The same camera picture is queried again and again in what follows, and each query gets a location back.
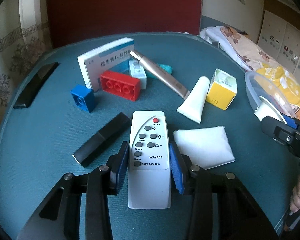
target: red lego brick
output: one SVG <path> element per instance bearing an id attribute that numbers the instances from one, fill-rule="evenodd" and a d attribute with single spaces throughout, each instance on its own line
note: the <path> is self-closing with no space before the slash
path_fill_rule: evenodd
<path id="1" fill-rule="evenodd" d="M 107 70 L 100 76 L 104 91 L 131 101 L 136 101 L 140 94 L 140 79 Z"/>

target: white remote control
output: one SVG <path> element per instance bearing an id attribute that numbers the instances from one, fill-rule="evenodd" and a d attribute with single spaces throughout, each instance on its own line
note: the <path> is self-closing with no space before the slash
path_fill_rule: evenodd
<path id="1" fill-rule="evenodd" d="M 164 112 L 133 113 L 128 166 L 128 207 L 171 205 L 169 139 Z"/>

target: barcode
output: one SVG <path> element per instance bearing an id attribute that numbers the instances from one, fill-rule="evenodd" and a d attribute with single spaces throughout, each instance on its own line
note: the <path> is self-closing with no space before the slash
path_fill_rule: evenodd
<path id="1" fill-rule="evenodd" d="M 177 83 L 176 87 L 179 88 L 179 89 L 182 89 L 182 85 L 180 83 Z"/>
<path id="2" fill-rule="evenodd" d="M 227 81 L 224 81 L 224 80 L 220 80 L 221 83 L 225 84 L 226 86 L 228 87 L 231 87 L 231 84 L 228 83 Z"/>
<path id="3" fill-rule="evenodd" d="M 138 62 L 134 62 L 133 64 L 134 64 L 134 68 L 140 68 L 140 65 Z"/>

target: striped curtain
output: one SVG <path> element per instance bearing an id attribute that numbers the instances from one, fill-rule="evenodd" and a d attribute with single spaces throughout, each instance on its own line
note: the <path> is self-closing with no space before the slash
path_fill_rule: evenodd
<path id="1" fill-rule="evenodd" d="M 13 90 L 50 49 L 46 0 L 4 0 L 0 5 L 0 123 Z"/>

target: hand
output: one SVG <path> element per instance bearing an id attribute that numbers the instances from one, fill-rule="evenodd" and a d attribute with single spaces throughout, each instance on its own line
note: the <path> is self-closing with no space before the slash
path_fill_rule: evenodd
<path id="1" fill-rule="evenodd" d="M 292 190 L 290 198 L 290 210 L 295 213 L 300 209 L 300 175 L 298 177 L 298 184 Z"/>

